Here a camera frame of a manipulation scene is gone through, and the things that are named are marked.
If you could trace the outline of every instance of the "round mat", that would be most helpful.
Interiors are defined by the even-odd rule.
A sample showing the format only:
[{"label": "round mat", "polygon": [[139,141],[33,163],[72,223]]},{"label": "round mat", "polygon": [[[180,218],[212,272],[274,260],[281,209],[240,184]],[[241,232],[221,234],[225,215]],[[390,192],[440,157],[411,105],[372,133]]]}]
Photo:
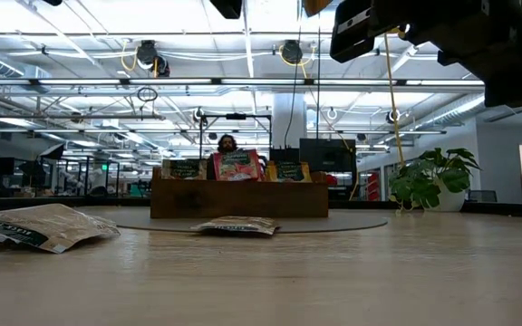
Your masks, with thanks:
[{"label": "round mat", "polygon": [[[149,207],[86,206],[77,210],[108,218],[118,226],[145,230],[194,232],[193,225],[205,223],[210,218],[150,219]],[[386,225],[387,214],[375,211],[330,210],[328,218],[277,218],[279,233],[311,233],[360,230]]]}]

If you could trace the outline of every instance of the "ceiling light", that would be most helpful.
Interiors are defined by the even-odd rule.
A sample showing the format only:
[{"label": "ceiling light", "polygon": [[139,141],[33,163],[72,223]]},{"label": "ceiling light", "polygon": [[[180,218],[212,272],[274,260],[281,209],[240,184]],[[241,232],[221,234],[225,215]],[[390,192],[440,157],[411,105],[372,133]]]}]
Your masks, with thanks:
[{"label": "ceiling light", "polygon": [[27,132],[29,130],[27,129],[0,129],[0,132],[4,133],[21,133],[21,132]]},{"label": "ceiling light", "polygon": [[389,85],[387,80],[315,80],[315,84],[320,85]]},{"label": "ceiling light", "polygon": [[120,85],[116,79],[48,79],[39,80],[42,85]]},{"label": "ceiling light", "polygon": [[143,78],[132,79],[132,85],[191,85],[191,84],[210,84],[210,79],[196,79],[196,78]]},{"label": "ceiling light", "polygon": [[26,127],[26,128],[37,126],[36,124],[34,124],[28,120],[15,119],[15,118],[0,118],[0,122],[9,123],[14,126]]},{"label": "ceiling light", "polygon": [[448,81],[448,80],[426,80],[406,81],[408,86],[484,86],[483,81]]},{"label": "ceiling light", "polygon": [[54,139],[54,140],[59,140],[59,141],[65,141],[65,139],[63,139],[62,137],[57,137],[55,135],[52,135],[52,134],[49,134],[49,133],[42,133],[42,135],[44,135],[45,137],[49,138],[49,139]]},{"label": "ceiling light", "polygon": [[337,118],[337,111],[334,110],[334,108],[330,108],[330,110],[327,111],[327,118],[329,118],[329,120],[335,120]]},{"label": "ceiling light", "polygon": [[[316,130],[308,130],[308,133],[316,133]],[[319,133],[329,134],[329,133],[362,133],[366,135],[390,135],[393,131],[388,130],[319,130]]]},{"label": "ceiling light", "polygon": [[427,131],[401,131],[402,135],[443,135],[446,134],[446,130],[427,130]]},{"label": "ceiling light", "polygon": [[356,150],[358,154],[388,154],[390,151],[388,150]]},{"label": "ceiling light", "polygon": [[77,130],[77,129],[38,129],[38,130],[34,130],[34,132],[38,132],[38,133],[48,133],[48,132],[52,132],[52,133],[78,133],[80,131]]},{"label": "ceiling light", "polygon": [[0,79],[0,85],[29,85],[30,82],[26,79]]},{"label": "ceiling light", "polygon": [[122,136],[124,136],[125,138],[130,139],[134,142],[137,142],[139,144],[144,142],[144,139],[141,136],[139,136],[133,132],[123,133]]},{"label": "ceiling light", "polygon": [[130,78],[130,77],[131,77],[131,76],[130,76],[127,72],[125,72],[125,71],[117,71],[116,73],[118,73],[118,74],[123,74],[123,75],[126,76],[127,78]]},{"label": "ceiling light", "polygon": [[88,141],[88,140],[71,140],[71,142],[76,144],[76,145],[80,145],[80,146],[84,146],[84,147],[100,146],[100,144],[95,143],[93,141]]},{"label": "ceiling light", "polygon": [[304,80],[292,79],[265,79],[265,78],[245,78],[245,79],[222,79],[222,84],[232,85],[293,85],[304,83]]}]

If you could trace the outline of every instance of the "snack bag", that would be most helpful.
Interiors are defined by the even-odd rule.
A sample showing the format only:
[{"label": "snack bag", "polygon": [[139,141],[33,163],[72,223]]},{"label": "snack bag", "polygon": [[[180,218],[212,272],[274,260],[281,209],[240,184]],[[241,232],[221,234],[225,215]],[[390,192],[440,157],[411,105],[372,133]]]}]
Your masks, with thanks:
[{"label": "snack bag", "polygon": [[312,178],[305,162],[270,161],[267,166],[267,181],[312,182]]},{"label": "snack bag", "polygon": [[254,149],[215,153],[213,159],[218,181],[257,180],[261,177],[259,157]]},{"label": "snack bag", "polygon": [[0,235],[61,254],[83,239],[120,232],[110,220],[50,204],[0,211]]},{"label": "snack bag", "polygon": [[207,161],[205,159],[163,159],[160,177],[177,180],[206,180]]},{"label": "snack bag", "polygon": [[197,232],[220,230],[228,232],[255,232],[264,235],[273,235],[278,227],[279,225],[272,218],[223,216],[200,225],[192,226],[191,229]]}]

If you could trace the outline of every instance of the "green leaves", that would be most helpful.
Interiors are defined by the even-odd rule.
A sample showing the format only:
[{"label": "green leaves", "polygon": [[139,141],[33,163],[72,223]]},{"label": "green leaves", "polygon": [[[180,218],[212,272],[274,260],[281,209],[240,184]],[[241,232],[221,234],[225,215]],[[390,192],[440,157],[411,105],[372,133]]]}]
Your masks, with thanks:
[{"label": "green leaves", "polygon": [[440,180],[451,193],[459,193],[470,188],[469,172],[462,169],[447,169],[439,174]]},{"label": "green leaves", "polygon": [[436,207],[440,204],[440,188],[429,179],[417,179],[413,183],[412,201],[420,203],[424,208]]},{"label": "green leaves", "polygon": [[475,160],[475,156],[472,155],[472,153],[466,149],[449,149],[446,151],[446,153],[449,156],[456,155],[456,156],[466,159],[467,161],[465,162],[465,165],[467,165],[468,167],[480,169],[479,164]]},{"label": "green leaves", "polygon": [[412,206],[438,206],[440,188],[435,178],[439,178],[452,193],[470,188],[470,170],[479,169],[474,155],[466,149],[449,149],[446,155],[444,157],[439,148],[427,150],[411,165],[402,167],[391,176],[391,200],[400,205],[409,201],[413,203]]}]

